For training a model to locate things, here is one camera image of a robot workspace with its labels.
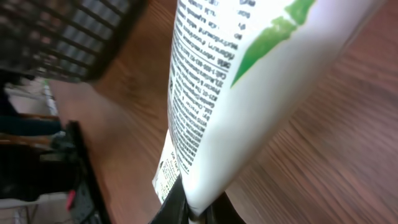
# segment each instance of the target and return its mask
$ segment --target green leaf graphic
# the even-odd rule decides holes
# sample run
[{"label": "green leaf graphic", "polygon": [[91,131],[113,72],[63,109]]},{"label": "green leaf graphic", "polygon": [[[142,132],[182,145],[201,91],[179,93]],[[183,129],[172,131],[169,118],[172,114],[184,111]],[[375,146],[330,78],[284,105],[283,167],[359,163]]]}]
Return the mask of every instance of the green leaf graphic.
[{"label": "green leaf graphic", "polygon": [[285,8],[292,19],[297,23],[293,24],[282,16],[274,19],[272,27],[264,29],[261,34],[247,49],[244,54],[235,79],[231,87],[262,57],[270,52],[276,45],[290,38],[292,33],[302,26],[307,19],[307,14],[315,0],[296,0],[293,4]]}]

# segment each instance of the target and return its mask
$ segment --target brown wooden tabletop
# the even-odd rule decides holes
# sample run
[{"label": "brown wooden tabletop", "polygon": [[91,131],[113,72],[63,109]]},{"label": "brown wooden tabletop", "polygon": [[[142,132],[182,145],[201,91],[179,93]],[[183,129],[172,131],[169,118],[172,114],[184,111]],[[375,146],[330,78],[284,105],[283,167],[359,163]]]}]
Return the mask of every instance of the brown wooden tabletop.
[{"label": "brown wooden tabletop", "polygon": [[[95,85],[52,82],[114,223],[148,223],[167,130],[174,0],[153,0]],[[227,190],[247,223],[398,223],[398,1],[389,1]]]}]

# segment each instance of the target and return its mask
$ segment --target basket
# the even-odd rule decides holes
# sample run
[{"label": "basket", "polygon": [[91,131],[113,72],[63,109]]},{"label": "basket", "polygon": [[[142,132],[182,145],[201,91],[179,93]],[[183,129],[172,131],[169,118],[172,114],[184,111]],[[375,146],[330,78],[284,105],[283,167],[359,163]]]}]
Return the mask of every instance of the basket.
[{"label": "basket", "polygon": [[0,72],[99,79],[145,0],[0,0]]}]

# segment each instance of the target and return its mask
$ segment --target plastic tube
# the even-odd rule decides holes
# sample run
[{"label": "plastic tube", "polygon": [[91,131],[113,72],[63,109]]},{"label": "plastic tube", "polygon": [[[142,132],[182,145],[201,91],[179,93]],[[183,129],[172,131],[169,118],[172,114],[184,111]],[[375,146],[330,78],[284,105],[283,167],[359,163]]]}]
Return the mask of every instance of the plastic tube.
[{"label": "plastic tube", "polygon": [[225,191],[383,2],[178,1],[165,149],[175,150],[193,214]]}]

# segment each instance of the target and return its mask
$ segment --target red object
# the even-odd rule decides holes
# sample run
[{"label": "red object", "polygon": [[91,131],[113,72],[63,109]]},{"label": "red object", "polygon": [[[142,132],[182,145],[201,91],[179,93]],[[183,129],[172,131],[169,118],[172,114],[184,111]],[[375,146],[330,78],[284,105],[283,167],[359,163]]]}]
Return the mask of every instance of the red object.
[{"label": "red object", "polygon": [[67,210],[70,211],[70,209],[73,206],[73,201],[75,200],[76,192],[75,190],[69,191],[68,198],[67,198]]}]

